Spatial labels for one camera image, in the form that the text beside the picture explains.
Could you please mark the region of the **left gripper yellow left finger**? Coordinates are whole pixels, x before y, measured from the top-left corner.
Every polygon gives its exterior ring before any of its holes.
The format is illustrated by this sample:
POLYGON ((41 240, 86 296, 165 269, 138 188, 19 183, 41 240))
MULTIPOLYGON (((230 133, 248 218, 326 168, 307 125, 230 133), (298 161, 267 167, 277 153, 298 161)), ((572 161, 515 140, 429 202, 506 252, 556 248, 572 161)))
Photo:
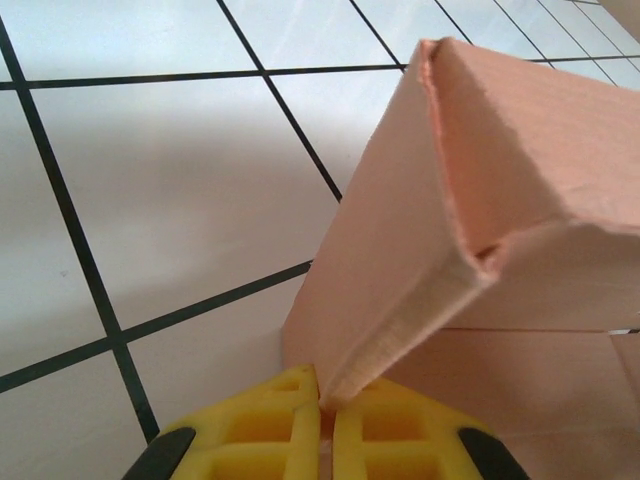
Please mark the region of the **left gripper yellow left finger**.
POLYGON ((126 479, 317 479, 321 412, 302 365, 195 411, 156 436, 126 479))

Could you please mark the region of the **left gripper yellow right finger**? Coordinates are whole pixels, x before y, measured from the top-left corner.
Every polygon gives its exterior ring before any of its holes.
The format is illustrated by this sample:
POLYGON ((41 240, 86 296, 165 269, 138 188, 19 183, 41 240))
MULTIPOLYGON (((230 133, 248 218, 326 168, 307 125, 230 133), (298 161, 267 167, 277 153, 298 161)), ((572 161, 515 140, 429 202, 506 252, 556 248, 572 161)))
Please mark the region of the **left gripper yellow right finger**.
POLYGON ((335 415, 334 479, 528 479, 481 421, 381 378, 335 415))

